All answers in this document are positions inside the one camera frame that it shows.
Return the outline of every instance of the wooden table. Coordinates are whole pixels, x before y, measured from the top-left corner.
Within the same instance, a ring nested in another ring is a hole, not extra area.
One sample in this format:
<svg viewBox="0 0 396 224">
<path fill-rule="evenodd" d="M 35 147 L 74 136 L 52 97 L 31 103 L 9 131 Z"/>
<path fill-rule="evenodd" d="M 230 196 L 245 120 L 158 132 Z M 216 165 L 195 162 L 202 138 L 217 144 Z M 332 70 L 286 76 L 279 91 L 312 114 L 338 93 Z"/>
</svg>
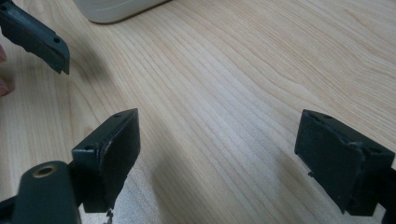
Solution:
<svg viewBox="0 0 396 224">
<path fill-rule="evenodd" d="M 1 37 L 0 200 L 107 117 L 138 108 L 114 223 L 376 223 L 342 215 L 293 153 L 304 108 L 396 148 L 394 0 L 174 0 L 111 25 L 16 0 L 68 44 L 70 76 Z M 84 223 L 105 215 L 82 214 Z"/>
</svg>

